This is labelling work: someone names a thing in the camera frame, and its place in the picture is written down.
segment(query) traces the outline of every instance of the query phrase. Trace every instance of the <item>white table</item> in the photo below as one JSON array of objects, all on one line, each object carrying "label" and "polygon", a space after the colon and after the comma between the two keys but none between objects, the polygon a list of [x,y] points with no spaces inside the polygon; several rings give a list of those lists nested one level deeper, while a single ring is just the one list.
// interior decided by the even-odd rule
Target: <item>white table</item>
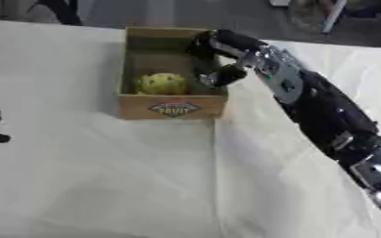
[{"label": "white table", "polygon": [[[381,213],[251,73],[215,123],[115,118],[123,41],[0,21],[0,132],[13,137],[0,145],[0,237],[381,237]],[[381,126],[381,49],[274,44]]]}]

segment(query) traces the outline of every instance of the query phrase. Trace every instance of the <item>cardboard box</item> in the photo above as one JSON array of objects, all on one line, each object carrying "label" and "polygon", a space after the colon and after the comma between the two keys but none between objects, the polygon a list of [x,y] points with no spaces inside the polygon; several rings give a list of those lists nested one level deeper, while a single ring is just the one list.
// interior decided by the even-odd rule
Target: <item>cardboard box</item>
[{"label": "cardboard box", "polygon": [[[227,88],[210,89],[196,81],[194,59],[186,52],[203,30],[131,27],[126,29],[125,65],[117,95],[124,119],[207,119],[222,115]],[[219,65],[218,59],[207,65]],[[187,79],[188,95],[139,95],[144,74],[177,73]]]}]

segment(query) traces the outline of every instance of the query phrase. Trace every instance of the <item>floor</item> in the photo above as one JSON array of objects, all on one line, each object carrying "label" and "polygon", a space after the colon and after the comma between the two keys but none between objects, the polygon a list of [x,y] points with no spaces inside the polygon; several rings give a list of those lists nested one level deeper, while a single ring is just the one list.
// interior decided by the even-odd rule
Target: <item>floor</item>
[{"label": "floor", "polygon": [[227,28],[262,39],[381,47],[381,18],[343,18],[330,35],[307,33],[290,21],[286,8],[272,7],[268,0],[89,0],[88,4],[81,10],[88,26]]}]

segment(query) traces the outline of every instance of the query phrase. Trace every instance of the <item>table surface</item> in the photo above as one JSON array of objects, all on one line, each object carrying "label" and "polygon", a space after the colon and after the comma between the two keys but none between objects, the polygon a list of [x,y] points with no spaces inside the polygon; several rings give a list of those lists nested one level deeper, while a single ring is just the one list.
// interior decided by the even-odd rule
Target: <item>table surface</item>
[{"label": "table surface", "polygon": [[[215,122],[117,119],[124,37],[0,21],[0,237],[381,237],[381,213],[252,73]],[[273,43],[381,128],[381,49]]]}]

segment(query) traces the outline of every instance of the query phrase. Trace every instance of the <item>robotic arm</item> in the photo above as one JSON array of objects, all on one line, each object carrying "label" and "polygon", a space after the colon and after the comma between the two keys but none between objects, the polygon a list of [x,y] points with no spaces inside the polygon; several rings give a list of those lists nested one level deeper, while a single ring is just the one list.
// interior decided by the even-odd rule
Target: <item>robotic arm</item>
[{"label": "robotic arm", "polygon": [[277,103],[326,156],[335,160],[381,209],[381,137],[376,122],[336,86],[307,70],[287,51],[228,30],[199,34],[189,52],[199,60],[236,59],[198,72],[209,87],[229,85],[253,68]]}]

